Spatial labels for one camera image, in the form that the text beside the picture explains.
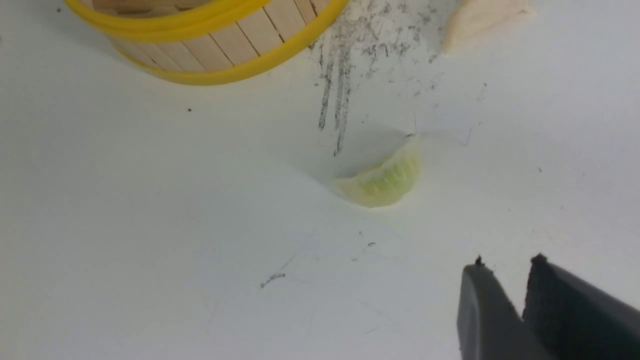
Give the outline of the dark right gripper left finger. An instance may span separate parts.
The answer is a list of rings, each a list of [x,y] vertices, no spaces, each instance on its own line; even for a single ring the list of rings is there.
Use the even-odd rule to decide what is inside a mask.
[[[462,269],[456,328],[463,360],[553,360],[481,256]]]

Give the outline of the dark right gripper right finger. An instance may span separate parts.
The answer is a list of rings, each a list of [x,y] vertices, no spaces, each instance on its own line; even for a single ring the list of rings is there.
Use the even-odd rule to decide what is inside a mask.
[[[531,259],[522,319],[558,360],[637,360],[640,312],[547,260]]]

